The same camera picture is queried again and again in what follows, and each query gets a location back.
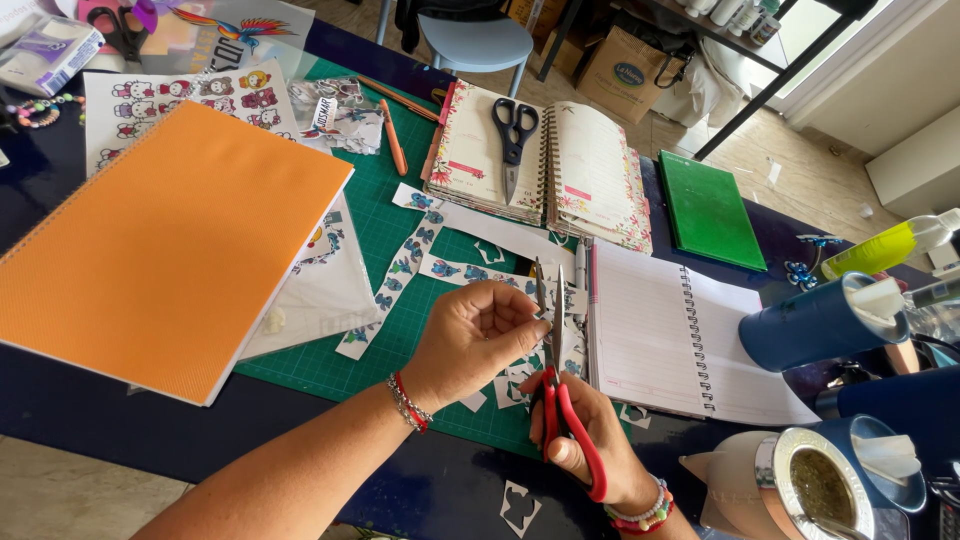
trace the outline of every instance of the hand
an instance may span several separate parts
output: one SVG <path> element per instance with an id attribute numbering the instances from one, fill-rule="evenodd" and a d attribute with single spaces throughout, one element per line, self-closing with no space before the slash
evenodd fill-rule
<path id="1" fill-rule="evenodd" d="M 400 371 L 410 400 L 427 412 L 483 388 L 550 331 L 516 287 L 483 281 L 448 292 L 430 310 L 417 350 Z"/>
<path id="2" fill-rule="evenodd" d="M 541 374 L 538 371 L 525 380 L 520 392 L 533 394 Z M 649 510 L 657 501 L 657 485 L 630 447 L 610 398 L 567 372 L 560 373 L 560 382 L 566 384 L 573 411 L 603 460 L 607 472 L 607 497 L 603 502 L 628 515 Z M 530 440 L 538 447 L 543 440 L 543 402 L 538 402 L 530 412 Z M 587 460 L 577 441 L 557 437 L 547 447 L 547 455 L 561 469 L 591 484 Z"/>

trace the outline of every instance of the orange pen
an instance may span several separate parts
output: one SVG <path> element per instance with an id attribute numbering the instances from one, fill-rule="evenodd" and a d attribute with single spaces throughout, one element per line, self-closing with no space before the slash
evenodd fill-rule
<path id="1" fill-rule="evenodd" d="M 387 138 L 390 139 L 390 152 L 394 154 L 396 172 L 400 176 L 405 176 L 407 174 L 407 158 L 403 156 L 403 149 L 400 148 L 400 142 L 396 140 L 394 120 L 390 117 L 390 108 L 387 107 L 387 100 L 380 100 L 380 108 L 383 109 L 383 126 L 387 130 Z"/>

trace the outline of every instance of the green notebook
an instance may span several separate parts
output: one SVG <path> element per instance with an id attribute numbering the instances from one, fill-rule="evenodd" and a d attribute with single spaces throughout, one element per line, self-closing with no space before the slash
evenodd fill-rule
<path id="1" fill-rule="evenodd" d="M 766 272 L 733 174 L 660 150 L 660 175 L 678 248 Z"/>

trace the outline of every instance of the chair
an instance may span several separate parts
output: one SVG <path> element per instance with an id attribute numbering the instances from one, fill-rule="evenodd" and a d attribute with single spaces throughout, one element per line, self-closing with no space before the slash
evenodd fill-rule
<path id="1" fill-rule="evenodd" d="M 430 65 L 477 73 L 516 66 L 507 95 L 516 96 L 527 57 L 534 50 L 533 38 L 516 21 L 502 18 L 482 22 L 442 20 L 418 16 L 423 38 L 430 47 Z"/>

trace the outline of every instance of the open notebook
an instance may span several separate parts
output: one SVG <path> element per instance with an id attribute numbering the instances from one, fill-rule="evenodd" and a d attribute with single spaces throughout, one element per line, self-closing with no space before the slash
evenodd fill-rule
<path id="1" fill-rule="evenodd" d="M 546 207 L 547 227 L 554 231 L 599 236 L 650 253 L 639 154 L 627 147 L 623 128 L 587 105 L 531 106 L 540 123 L 525 144 L 514 199 L 504 203 L 503 143 L 492 120 L 500 97 L 456 83 L 424 190 L 534 226 Z"/>
<path id="2" fill-rule="evenodd" d="M 820 420 L 737 336 L 756 291 L 595 240 L 590 383 L 613 399 L 688 416 L 786 426 Z"/>
<path id="3" fill-rule="evenodd" d="M 210 405 L 352 172 L 183 101 L 0 258 L 0 343 Z"/>

